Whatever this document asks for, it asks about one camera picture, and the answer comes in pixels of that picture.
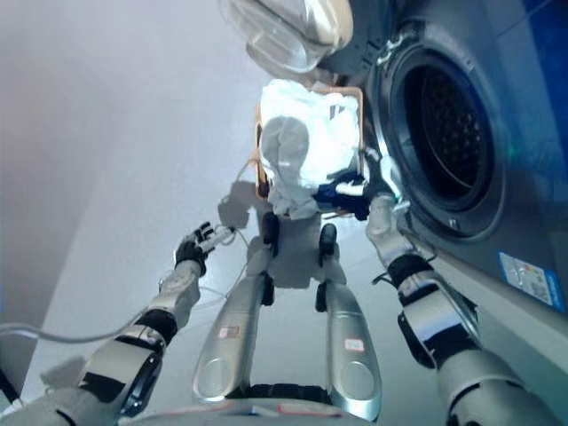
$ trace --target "white cloth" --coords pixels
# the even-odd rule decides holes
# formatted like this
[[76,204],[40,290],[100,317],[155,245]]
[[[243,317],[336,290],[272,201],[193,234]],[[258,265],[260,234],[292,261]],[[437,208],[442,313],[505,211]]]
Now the white cloth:
[[288,80],[264,87],[260,154],[275,214],[301,219],[319,211],[312,195],[358,152],[357,108],[353,97],[319,95]]
[[328,175],[351,164],[359,149],[357,108],[354,97],[320,95],[289,80],[272,80],[263,88],[260,100],[263,126],[278,116],[296,118],[306,126],[310,145],[299,178],[302,186],[312,189],[328,183]]

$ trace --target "robot forearm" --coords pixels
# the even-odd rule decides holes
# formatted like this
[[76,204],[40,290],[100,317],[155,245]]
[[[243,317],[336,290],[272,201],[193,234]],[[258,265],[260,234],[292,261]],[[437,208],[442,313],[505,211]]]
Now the robot forearm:
[[448,424],[560,424],[502,359],[482,349],[470,304],[398,231],[394,211],[392,195],[375,197],[367,237],[398,291],[409,349],[438,371]]
[[77,387],[56,390],[5,418],[9,424],[116,424],[146,408],[162,368],[166,346],[189,320],[200,298],[205,258],[233,230],[204,224],[184,239],[176,267],[161,282],[146,311],[89,359]]

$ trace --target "white cable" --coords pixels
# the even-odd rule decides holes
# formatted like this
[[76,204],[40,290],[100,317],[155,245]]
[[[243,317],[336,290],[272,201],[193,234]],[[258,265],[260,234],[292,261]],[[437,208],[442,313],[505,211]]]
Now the white cable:
[[121,331],[123,331],[126,327],[131,325],[134,321],[136,321],[140,315],[142,315],[146,311],[146,307],[138,311],[134,317],[132,317],[126,324],[122,327],[116,329],[111,333],[105,333],[103,335],[90,335],[87,337],[68,337],[65,335],[55,335],[50,333],[49,331],[43,331],[40,328],[30,326],[29,324],[0,324],[0,336],[3,335],[21,335],[23,337],[27,337],[29,339],[44,339],[50,342],[57,342],[57,343],[66,343],[66,344],[81,344],[81,343],[91,343],[97,342],[99,340],[106,340],[110,339],[111,337],[115,337]]
[[[241,236],[243,242],[248,248],[249,243],[245,239],[244,235],[239,230],[237,230],[237,233]],[[200,311],[202,309],[206,309],[223,302],[231,294],[231,292],[233,291],[233,289],[241,279],[242,273],[245,271],[247,264],[248,262],[246,262],[242,266],[241,272],[239,273],[237,280],[234,282],[234,284],[231,286],[231,289],[226,294],[210,287],[200,286],[200,290],[209,291],[215,295],[218,295],[219,298],[212,300],[210,302],[206,302],[204,304],[197,304],[194,306],[193,309]],[[83,343],[98,342],[100,340],[110,339],[112,337],[115,337],[116,335],[119,335],[126,327],[130,326],[134,321],[136,321],[140,317],[140,315],[142,315],[145,311],[146,307],[138,311],[136,315],[134,315],[134,317],[132,317],[122,327],[116,329],[113,332],[105,333],[103,335],[90,335],[86,337],[69,337],[65,335],[56,335],[48,331],[44,331],[38,327],[30,326],[29,324],[8,323],[8,324],[0,324],[0,337],[3,337],[5,335],[21,335],[22,337],[27,337],[29,339],[44,339],[49,342],[64,343],[64,344],[83,344]]]

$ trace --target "blue sticker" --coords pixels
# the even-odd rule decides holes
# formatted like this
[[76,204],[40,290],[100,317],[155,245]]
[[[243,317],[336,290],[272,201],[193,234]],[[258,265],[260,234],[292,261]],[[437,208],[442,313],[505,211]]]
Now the blue sticker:
[[566,312],[560,282],[553,271],[539,268],[502,252],[499,253],[499,260],[508,284],[554,307],[557,311]]
[[556,274],[552,271],[545,271],[544,274],[547,277],[548,290],[552,297],[552,305],[560,312],[566,312],[562,291],[560,290],[560,283],[558,282]]

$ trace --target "robot leg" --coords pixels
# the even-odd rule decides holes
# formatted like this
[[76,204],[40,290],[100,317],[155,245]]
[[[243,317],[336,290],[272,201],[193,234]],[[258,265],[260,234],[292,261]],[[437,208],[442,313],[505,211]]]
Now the robot leg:
[[365,317],[334,256],[335,237],[326,225],[319,239],[325,280],[316,309],[327,311],[327,392],[334,406],[372,422],[381,409],[381,375]]
[[249,387],[260,307],[273,300],[274,287],[266,271],[278,249],[276,216],[265,216],[263,234],[264,246],[248,261],[246,277],[227,297],[201,350],[193,375],[198,399],[216,401]]

